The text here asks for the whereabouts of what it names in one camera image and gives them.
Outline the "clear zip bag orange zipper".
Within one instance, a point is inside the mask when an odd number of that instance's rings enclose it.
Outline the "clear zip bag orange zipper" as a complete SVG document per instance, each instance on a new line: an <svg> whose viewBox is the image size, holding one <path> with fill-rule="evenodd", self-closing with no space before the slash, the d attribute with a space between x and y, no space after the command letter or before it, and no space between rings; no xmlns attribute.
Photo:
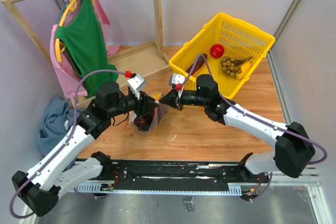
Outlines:
<svg viewBox="0 0 336 224"><path fill-rule="evenodd" d="M150 95L140 92L140 99L129 91L128 96L135 101L135 109L128 114L125 129L131 130L142 136L150 135L161 123L168 113L168 106L160 104L163 93L155 92Z"/></svg>

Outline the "yellow bell pepper toy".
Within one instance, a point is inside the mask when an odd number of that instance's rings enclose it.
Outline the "yellow bell pepper toy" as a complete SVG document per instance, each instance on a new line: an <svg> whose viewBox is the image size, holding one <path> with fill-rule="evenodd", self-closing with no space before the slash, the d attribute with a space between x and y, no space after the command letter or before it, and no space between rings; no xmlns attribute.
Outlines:
<svg viewBox="0 0 336 224"><path fill-rule="evenodd" d="M153 92L150 94L150 96L155 100L155 101L159 101L161 99L161 97L164 96L163 93L161 92Z"/></svg>

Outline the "dark purple grape bunch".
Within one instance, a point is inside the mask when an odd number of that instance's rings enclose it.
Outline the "dark purple grape bunch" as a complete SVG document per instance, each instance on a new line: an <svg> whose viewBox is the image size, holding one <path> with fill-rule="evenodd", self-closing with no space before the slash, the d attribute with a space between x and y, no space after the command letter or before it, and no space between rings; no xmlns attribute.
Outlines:
<svg viewBox="0 0 336 224"><path fill-rule="evenodd" d="M149 131L150 126L153 122L154 115L155 115L155 111L152 110L147 115L137 116L134 121L134 125L138 128L139 131L147 132Z"/></svg>

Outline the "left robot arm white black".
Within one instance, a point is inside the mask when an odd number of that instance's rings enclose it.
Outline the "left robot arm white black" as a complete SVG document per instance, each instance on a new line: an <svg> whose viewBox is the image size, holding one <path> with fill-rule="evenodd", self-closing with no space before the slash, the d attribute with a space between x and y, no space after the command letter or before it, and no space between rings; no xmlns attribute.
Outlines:
<svg viewBox="0 0 336 224"><path fill-rule="evenodd" d="M158 107L155 99L129 86L124 95L116 82L108 81L98 89L96 97L83 110L64 139L37 165L27 172L17 171L12 182L19 197L33 214L49 213L68 191L92 178L108 179L112 160L102 152L91 155L84 163L71 169L67 166L112 124L115 116L129 114L145 116Z"/></svg>

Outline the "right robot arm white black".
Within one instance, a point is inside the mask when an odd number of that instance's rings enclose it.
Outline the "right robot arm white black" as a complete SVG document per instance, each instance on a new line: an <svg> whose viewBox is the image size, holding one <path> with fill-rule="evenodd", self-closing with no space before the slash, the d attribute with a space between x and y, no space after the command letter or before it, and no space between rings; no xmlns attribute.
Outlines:
<svg viewBox="0 0 336 224"><path fill-rule="evenodd" d="M242 181L250 182L263 172L282 172L297 178L315 155L301 124L278 123L223 98L217 82L209 74L197 77L195 90L183 89L179 77L178 74L171 76L172 90L160 98L161 104L177 110L182 110L185 105L202 106L212 121L243 130L272 147L271 152L249 153L241 160L238 177Z"/></svg>

